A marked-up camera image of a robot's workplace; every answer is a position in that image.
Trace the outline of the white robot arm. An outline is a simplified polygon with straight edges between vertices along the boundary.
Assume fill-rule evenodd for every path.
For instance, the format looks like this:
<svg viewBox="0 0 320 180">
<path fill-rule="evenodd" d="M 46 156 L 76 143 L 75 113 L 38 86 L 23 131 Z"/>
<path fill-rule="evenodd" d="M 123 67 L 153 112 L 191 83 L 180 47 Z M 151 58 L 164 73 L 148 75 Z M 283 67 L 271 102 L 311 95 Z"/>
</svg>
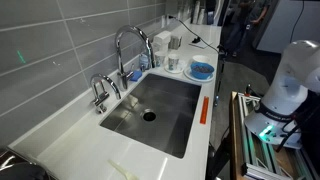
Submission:
<svg viewBox="0 0 320 180">
<path fill-rule="evenodd" d="M 320 92 L 320 43 L 297 40 L 283 51 L 267 93 L 245 118 L 245 126 L 261 141 L 301 149 L 301 131 L 293 113 L 308 91 Z"/>
</svg>

